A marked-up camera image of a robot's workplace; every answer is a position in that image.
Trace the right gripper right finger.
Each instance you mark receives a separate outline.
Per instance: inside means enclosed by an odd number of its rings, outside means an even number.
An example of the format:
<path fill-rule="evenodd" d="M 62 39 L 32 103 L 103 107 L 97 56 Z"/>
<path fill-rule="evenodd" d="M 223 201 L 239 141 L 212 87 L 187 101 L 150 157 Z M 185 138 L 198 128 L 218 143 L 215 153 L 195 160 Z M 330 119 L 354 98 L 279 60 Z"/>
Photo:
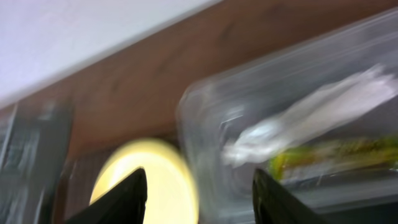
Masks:
<path fill-rule="evenodd" d="M 261 169 L 254 172 L 252 202 L 256 224 L 326 223 Z"/>

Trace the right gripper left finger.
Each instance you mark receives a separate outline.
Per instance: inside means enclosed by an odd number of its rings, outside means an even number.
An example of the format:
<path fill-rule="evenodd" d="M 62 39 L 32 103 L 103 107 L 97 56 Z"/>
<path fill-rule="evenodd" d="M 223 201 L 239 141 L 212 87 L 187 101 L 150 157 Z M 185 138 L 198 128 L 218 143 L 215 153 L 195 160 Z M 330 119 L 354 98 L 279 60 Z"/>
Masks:
<path fill-rule="evenodd" d="M 118 185 L 66 224 L 143 224 L 147 201 L 147 178 L 138 168 Z"/>

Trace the yellow plate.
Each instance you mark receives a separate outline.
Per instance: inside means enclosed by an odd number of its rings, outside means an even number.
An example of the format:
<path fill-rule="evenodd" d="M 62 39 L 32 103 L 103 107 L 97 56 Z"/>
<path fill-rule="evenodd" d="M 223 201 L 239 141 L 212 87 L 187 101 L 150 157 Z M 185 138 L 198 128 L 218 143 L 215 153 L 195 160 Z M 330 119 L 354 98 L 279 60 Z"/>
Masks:
<path fill-rule="evenodd" d="M 176 147 L 158 139 L 135 140 L 117 148 L 98 174 L 90 203 L 138 168 L 147 177 L 144 224 L 198 223 L 199 199 L 190 169 Z"/>

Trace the white napkin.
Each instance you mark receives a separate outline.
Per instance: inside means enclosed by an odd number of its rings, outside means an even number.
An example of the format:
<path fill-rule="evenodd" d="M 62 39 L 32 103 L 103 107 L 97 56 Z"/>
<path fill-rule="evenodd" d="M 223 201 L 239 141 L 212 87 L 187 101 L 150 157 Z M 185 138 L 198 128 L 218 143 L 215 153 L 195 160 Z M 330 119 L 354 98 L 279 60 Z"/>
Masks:
<path fill-rule="evenodd" d="M 287 110 L 245 129 L 225 144 L 224 164 L 261 163 L 358 119 L 397 96 L 397 76 L 382 65 L 321 86 Z"/>

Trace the green snack wrapper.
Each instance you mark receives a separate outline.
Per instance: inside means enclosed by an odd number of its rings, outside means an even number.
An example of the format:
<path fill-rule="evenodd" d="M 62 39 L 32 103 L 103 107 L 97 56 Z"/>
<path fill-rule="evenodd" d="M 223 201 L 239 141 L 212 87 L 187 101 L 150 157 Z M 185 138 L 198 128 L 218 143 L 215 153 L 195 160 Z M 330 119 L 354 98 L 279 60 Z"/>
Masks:
<path fill-rule="evenodd" d="M 397 136 L 356 138 L 291 147 L 267 162 L 267 171 L 281 182 L 332 175 L 397 163 Z"/>

